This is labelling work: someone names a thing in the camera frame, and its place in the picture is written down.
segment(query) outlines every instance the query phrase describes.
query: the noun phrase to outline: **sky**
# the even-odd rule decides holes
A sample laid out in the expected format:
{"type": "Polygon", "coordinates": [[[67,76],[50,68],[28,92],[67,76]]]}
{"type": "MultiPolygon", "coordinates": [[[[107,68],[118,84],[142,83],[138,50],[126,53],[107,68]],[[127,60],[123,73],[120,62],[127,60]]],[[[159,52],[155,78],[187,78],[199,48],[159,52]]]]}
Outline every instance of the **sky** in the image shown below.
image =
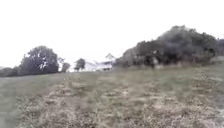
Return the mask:
{"type": "Polygon", "coordinates": [[[120,57],[174,25],[224,37],[223,0],[0,0],[0,66],[45,45],[69,63],[120,57]]]}

